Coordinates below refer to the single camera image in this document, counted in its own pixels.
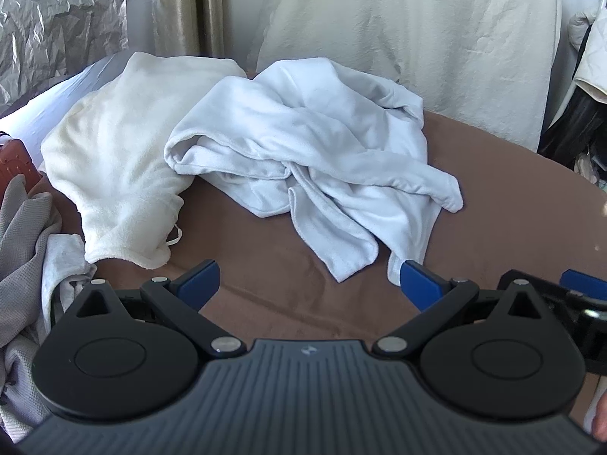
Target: beige satin curtain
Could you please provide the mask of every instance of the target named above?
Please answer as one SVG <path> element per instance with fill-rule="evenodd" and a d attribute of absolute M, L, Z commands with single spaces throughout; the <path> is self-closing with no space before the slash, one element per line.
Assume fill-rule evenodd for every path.
<path fill-rule="evenodd" d="M 152 0 L 158 56 L 223 57 L 222 0 Z"/>

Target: crumpled foil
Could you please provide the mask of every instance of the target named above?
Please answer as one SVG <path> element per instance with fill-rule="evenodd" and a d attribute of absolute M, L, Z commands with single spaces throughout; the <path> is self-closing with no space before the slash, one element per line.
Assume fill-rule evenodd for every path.
<path fill-rule="evenodd" d="M 126 47 L 126 0 L 0 0 L 0 115 L 45 80 Z"/>

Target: gray ribbed panel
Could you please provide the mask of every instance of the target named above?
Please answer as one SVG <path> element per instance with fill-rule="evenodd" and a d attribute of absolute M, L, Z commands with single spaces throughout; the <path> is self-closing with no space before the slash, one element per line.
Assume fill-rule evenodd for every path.
<path fill-rule="evenodd" d="M 307 346 L 316 352 L 306 355 Z M 27 455 L 588 455 L 596 442 L 564 416 L 493 425 L 453 413 L 409 367 L 370 357 L 357 341 L 258 340 L 208 364 L 192 391 L 117 426 L 52 418 Z"/>

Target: blue gripper pad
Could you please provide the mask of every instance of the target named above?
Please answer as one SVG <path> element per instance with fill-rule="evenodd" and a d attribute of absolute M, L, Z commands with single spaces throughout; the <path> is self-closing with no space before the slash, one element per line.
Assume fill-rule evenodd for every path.
<path fill-rule="evenodd" d="M 190 308 L 199 311 L 219 290 L 221 272 L 215 260 L 204 260 L 171 282 L 171 292 Z"/>
<path fill-rule="evenodd" d="M 447 281 L 414 260 L 401 266 L 401 291 L 420 311 L 436 303 L 449 289 Z"/>
<path fill-rule="evenodd" d="M 607 282 L 577 270 L 564 271 L 558 284 L 582 292 L 589 298 L 607 300 Z"/>

